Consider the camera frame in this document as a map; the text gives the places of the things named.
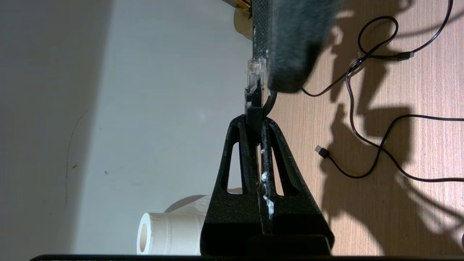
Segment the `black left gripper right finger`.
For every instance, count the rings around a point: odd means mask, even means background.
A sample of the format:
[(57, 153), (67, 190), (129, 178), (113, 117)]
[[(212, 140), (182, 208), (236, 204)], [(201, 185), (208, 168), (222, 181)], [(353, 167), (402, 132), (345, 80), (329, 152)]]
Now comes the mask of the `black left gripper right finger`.
[(335, 237), (278, 124), (261, 132), (260, 208), (265, 249), (283, 256), (330, 256)]

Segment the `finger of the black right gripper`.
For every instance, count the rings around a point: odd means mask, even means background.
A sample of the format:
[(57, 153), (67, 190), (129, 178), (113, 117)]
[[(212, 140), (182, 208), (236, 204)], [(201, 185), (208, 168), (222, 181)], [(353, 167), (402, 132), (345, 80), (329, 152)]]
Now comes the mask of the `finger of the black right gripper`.
[(252, 0), (251, 3), (253, 51), (252, 61), (261, 66), (262, 84), (264, 89), (268, 87), (268, 30), (270, 16), (269, 0)]
[(299, 92), (328, 41), (341, 0), (273, 0), (270, 4), (268, 88)]

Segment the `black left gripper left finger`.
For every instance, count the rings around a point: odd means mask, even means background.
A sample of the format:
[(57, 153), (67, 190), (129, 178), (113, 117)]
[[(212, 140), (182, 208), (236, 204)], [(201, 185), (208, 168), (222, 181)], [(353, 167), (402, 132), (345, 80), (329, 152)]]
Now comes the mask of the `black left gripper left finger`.
[[(239, 145), (242, 194), (230, 194), (228, 181), (234, 144)], [(234, 118), (227, 129), (221, 162), (200, 235), (203, 256), (245, 256), (249, 241), (262, 234), (258, 199), (257, 150), (245, 116)]]

